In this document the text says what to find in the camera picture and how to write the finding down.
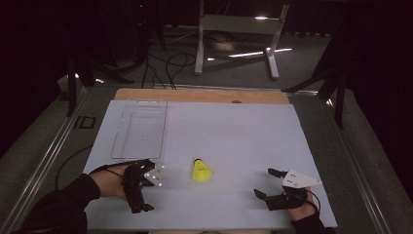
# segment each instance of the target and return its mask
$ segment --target yellow shuttlecock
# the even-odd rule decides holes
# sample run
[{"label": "yellow shuttlecock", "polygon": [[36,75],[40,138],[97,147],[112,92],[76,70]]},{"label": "yellow shuttlecock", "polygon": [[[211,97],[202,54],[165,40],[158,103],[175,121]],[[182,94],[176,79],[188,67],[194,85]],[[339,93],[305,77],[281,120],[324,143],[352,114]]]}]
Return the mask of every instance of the yellow shuttlecock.
[{"label": "yellow shuttlecock", "polygon": [[194,172],[192,172],[192,179],[197,182],[204,182],[212,176],[212,170],[201,159],[194,161]]}]

